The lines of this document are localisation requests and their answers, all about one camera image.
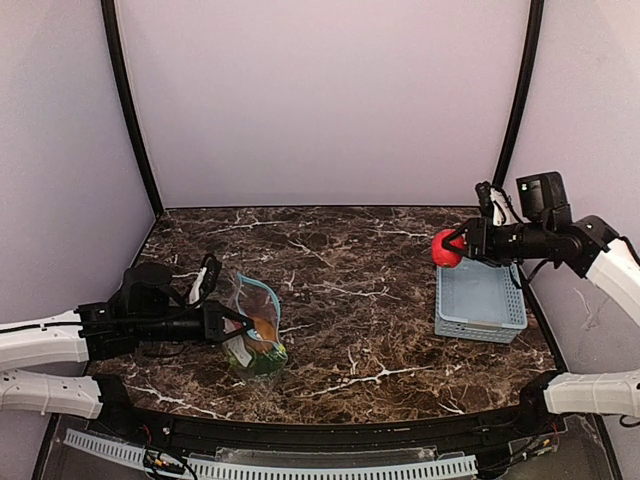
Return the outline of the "red apple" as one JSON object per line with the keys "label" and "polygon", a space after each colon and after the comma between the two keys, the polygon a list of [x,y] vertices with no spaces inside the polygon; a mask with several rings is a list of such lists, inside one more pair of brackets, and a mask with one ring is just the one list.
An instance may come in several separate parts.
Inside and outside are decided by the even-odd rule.
{"label": "red apple", "polygon": [[453,229],[442,230],[441,232],[437,233],[432,240],[432,259],[435,265],[438,267],[455,268],[460,264],[463,258],[461,254],[448,250],[444,246],[445,238],[453,233]]}

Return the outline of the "clear zip top bag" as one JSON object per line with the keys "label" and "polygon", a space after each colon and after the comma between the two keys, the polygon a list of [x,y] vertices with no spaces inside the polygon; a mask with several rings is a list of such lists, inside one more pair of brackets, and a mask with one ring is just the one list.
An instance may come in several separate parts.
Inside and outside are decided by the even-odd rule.
{"label": "clear zip top bag", "polygon": [[254,327],[222,345],[231,369],[242,381],[267,388],[281,375],[288,352],[280,338],[281,305],[267,284],[236,273],[228,306]]}

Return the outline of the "green grapes bunch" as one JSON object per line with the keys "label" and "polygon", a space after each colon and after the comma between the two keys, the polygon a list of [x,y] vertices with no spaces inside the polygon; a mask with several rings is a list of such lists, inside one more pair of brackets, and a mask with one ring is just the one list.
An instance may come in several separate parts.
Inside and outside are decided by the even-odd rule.
{"label": "green grapes bunch", "polygon": [[288,353],[281,344],[268,344],[270,350],[257,352],[243,343],[227,349],[232,368],[241,376],[257,377],[279,373],[288,361]]}

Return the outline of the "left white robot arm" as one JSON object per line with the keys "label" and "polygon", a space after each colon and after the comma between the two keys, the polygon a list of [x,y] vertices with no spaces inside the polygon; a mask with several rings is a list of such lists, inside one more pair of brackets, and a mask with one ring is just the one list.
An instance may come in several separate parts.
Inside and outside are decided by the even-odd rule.
{"label": "left white robot arm", "polygon": [[223,344],[253,329],[251,318],[211,299],[221,265],[205,258],[189,294],[172,285],[170,269],[143,263],[127,269],[106,302],[80,305],[43,319],[1,327],[1,408],[103,419],[130,410],[113,375],[54,376],[34,367],[107,360],[143,342]]}

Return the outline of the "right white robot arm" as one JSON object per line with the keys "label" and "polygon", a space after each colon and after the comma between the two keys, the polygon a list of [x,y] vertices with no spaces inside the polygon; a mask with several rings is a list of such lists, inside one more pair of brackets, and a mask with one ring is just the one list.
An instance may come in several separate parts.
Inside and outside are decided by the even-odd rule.
{"label": "right white robot arm", "polygon": [[[434,263],[448,268],[462,259],[490,267],[525,260],[540,266],[566,265],[637,321],[639,256],[630,240],[598,216],[573,219],[558,172],[521,177],[517,187],[520,214],[500,186],[477,184],[479,215],[434,237]],[[549,372],[522,390],[520,402],[540,415],[591,413],[637,419],[639,373]]]}

